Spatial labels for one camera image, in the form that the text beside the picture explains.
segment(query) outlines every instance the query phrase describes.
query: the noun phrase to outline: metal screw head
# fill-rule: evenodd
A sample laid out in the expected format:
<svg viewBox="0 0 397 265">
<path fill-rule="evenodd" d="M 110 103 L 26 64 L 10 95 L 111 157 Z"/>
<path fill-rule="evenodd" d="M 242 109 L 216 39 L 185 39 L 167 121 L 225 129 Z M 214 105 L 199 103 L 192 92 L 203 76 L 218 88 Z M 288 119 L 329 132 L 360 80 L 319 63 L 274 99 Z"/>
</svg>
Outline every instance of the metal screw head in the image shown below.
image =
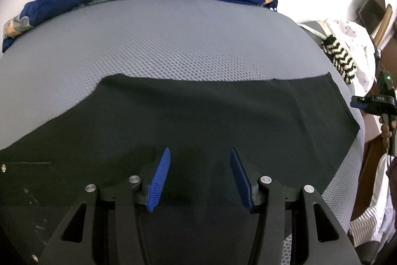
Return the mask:
<svg viewBox="0 0 397 265">
<path fill-rule="evenodd" d="M 133 175 L 133 176 L 130 176 L 128 181 L 130 181 L 130 183 L 138 183 L 140 181 L 140 177 L 138 175 Z"/>
<path fill-rule="evenodd" d="M 310 185 L 306 185 L 303 187 L 303 189 L 307 192 L 307 193 L 313 193 L 314 192 L 314 188 Z"/>
<path fill-rule="evenodd" d="M 271 177 L 263 176 L 263 177 L 261 177 L 261 182 L 265 183 L 265 184 L 269 184 L 269 183 L 271 183 Z"/>
<path fill-rule="evenodd" d="M 97 186 L 95 184 L 89 184 L 85 187 L 85 191 L 87 192 L 94 192 Z"/>
</svg>

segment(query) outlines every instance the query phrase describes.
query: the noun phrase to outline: person's hand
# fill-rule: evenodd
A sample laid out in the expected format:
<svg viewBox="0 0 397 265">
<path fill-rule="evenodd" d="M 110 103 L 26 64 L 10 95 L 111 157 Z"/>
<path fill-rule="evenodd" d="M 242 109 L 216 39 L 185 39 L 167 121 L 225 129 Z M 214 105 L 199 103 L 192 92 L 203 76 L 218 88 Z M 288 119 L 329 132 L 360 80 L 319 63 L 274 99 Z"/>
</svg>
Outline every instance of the person's hand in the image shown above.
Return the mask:
<svg viewBox="0 0 397 265">
<path fill-rule="evenodd" d="M 385 145 L 385 147 L 389 148 L 389 138 L 392 136 L 392 132 L 389 130 L 389 125 L 383 123 L 383 118 L 382 117 L 379 118 L 379 122 L 381 124 L 383 124 L 380 127 L 380 130 L 382 131 L 381 136 L 383 138 L 383 144 Z M 396 126 L 397 126 L 397 121 L 393 120 L 392 121 L 392 128 L 396 128 Z"/>
</svg>

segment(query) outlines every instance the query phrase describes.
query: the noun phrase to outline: gray textured mat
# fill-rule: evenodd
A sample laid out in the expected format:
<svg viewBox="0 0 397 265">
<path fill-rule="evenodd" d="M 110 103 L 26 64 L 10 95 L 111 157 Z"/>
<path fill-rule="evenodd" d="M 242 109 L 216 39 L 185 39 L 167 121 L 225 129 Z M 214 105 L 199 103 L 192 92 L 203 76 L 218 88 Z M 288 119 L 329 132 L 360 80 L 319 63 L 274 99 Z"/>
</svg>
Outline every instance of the gray textured mat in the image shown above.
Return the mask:
<svg viewBox="0 0 397 265">
<path fill-rule="evenodd" d="M 0 149 L 76 105 L 107 75 L 266 80 L 327 72 L 349 103 L 349 89 L 316 43 L 264 8 L 216 0 L 96 4 L 27 32 L 0 60 Z M 361 130 L 323 194 L 346 231 L 364 146 L 363 119 L 351 112 Z"/>
</svg>

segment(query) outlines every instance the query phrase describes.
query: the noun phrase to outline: black and white striped rope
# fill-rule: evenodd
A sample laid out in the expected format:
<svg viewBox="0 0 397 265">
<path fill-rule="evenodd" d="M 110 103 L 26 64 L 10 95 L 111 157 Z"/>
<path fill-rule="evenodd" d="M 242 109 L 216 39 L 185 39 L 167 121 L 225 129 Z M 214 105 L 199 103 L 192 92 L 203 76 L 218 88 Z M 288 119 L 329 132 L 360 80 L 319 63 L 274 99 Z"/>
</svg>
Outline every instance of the black and white striped rope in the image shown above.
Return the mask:
<svg viewBox="0 0 397 265">
<path fill-rule="evenodd" d="M 298 25 L 323 40 L 322 49 L 324 53 L 332 56 L 333 66 L 342 76 L 344 81 L 347 84 L 351 84 L 356 74 L 357 67 L 354 64 L 353 58 L 351 57 L 349 52 L 347 52 L 347 50 L 343 46 L 341 46 L 340 42 L 336 39 L 336 37 L 332 34 L 330 34 L 329 36 L 325 36 L 322 33 L 304 24 Z"/>
</svg>

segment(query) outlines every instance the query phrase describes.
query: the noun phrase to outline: black cloth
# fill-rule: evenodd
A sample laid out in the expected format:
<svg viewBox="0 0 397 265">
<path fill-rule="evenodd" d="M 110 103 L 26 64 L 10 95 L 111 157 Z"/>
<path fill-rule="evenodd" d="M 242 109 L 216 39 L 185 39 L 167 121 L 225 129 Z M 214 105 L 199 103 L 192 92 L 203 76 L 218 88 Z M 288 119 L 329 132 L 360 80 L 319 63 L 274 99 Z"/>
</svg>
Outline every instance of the black cloth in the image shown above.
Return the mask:
<svg viewBox="0 0 397 265">
<path fill-rule="evenodd" d="M 330 74 L 235 82 L 108 76 L 0 152 L 14 169 L 0 177 L 1 224 L 20 252 L 43 249 L 87 184 L 116 185 L 165 145 L 171 166 L 160 204 L 142 216 L 153 265 L 246 264 L 257 215 L 241 206 L 231 149 L 285 186 L 323 193 L 358 131 Z M 41 236 L 31 223 L 46 223 Z"/>
</svg>

